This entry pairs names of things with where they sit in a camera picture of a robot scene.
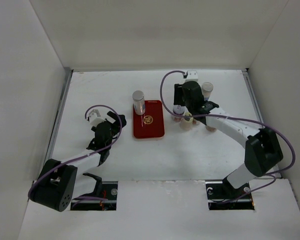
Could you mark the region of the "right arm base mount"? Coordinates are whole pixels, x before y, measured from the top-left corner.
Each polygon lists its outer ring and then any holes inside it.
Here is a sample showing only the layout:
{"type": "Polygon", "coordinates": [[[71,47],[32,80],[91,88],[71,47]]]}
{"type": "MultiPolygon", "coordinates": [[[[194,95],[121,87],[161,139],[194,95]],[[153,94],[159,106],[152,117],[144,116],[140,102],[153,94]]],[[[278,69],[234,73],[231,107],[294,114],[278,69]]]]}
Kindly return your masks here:
{"type": "Polygon", "coordinates": [[[249,183],[238,189],[228,190],[222,181],[206,181],[205,188],[210,211],[255,209],[252,194],[248,193],[251,190],[249,183]]]}

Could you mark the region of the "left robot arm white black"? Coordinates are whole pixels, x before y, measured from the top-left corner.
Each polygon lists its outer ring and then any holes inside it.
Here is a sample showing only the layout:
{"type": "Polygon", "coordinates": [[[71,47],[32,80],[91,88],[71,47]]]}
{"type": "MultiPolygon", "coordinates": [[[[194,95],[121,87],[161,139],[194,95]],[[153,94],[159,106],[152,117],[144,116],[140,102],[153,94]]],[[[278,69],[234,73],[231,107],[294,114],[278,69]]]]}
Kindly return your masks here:
{"type": "Polygon", "coordinates": [[[37,181],[32,185],[28,198],[40,205],[63,212],[67,207],[74,208],[72,200],[106,201],[102,192],[102,178],[90,173],[101,166],[109,157],[113,143],[126,126],[126,117],[109,111],[107,115],[114,121],[95,118],[92,124],[94,138],[88,144],[87,153],[70,160],[46,161],[37,181]]]}

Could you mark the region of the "pink lid spice jar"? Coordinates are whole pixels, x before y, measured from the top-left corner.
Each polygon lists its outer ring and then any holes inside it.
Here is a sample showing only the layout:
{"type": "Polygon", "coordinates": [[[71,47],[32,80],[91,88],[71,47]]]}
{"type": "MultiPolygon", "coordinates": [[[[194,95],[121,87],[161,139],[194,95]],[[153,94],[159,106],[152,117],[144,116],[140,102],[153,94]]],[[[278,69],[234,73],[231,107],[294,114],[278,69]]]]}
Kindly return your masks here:
{"type": "Polygon", "coordinates": [[[206,125],[205,128],[209,131],[209,132],[215,132],[217,129],[211,126],[206,125]]]}

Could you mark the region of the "white bead bottle silver cap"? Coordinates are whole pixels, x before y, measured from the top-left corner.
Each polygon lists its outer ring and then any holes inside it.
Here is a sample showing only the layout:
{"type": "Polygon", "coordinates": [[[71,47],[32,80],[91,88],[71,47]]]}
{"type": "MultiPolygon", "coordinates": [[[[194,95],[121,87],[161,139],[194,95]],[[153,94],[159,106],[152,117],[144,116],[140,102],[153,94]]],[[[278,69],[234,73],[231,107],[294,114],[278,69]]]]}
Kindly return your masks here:
{"type": "Polygon", "coordinates": [[[135,113],[142,116],[146,112],[144,93],[141,90],[136,90],[132,94],[132,99],[135,113]]]}

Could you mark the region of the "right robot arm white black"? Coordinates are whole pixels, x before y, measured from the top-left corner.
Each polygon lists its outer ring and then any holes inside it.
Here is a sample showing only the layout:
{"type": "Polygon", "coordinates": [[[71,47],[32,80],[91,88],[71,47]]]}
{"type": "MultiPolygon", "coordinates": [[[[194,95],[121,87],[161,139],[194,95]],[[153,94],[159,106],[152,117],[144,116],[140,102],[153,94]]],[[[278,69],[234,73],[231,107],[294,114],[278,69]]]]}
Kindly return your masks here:
{"type": "Polygon", "coordinates": [[[174,103],[185,106],[194,119],[215,128],[244,148],[244,162],[222,180],[222,192],[235,197],[249,181],[264,176],[283,159],[283,153],[274,130],[255,128],[234,120],[218,104],[205,100],[196,81],[174,85],[174,103]]]}

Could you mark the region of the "yellow lid spice jar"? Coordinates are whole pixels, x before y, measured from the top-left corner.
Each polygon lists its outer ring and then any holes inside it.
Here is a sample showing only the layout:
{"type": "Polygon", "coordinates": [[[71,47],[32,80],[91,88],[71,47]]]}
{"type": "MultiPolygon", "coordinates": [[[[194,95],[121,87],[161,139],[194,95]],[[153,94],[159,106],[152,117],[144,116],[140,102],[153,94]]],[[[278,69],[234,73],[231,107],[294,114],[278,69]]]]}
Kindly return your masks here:
{"type": "Polygon", "coordinates": [[[186,112],[180,122],[180,127],[185,131],[189,131],[193,126],[193,119],[192,114],[190,112],[186,112]]]}

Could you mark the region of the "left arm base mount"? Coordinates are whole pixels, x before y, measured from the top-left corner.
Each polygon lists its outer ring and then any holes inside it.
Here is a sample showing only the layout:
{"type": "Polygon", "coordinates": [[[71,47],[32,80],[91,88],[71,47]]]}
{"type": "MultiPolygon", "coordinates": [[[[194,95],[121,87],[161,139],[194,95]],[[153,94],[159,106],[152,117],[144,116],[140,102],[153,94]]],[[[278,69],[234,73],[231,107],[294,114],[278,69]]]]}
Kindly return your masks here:
{"type": "Polygon", "coordinates": [[[84,173],[74,185],[71,211],[116,211],[119,183],[84,173]]]}

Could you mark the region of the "brown spice jar white lid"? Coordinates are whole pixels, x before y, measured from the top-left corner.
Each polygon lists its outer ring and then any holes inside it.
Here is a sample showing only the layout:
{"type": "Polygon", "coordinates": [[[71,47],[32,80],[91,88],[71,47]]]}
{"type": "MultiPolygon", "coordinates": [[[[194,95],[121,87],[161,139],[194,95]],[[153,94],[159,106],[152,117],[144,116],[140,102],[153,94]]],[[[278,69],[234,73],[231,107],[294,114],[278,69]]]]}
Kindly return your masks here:
{"type": "Polygon", "coordinates": [[[185,113],[186,107],[181,105],[174,105],[172,112],[174,115],[172,116],[172,119],[175,122],[180,122],[183,119],[183,115],[185,113]]]}

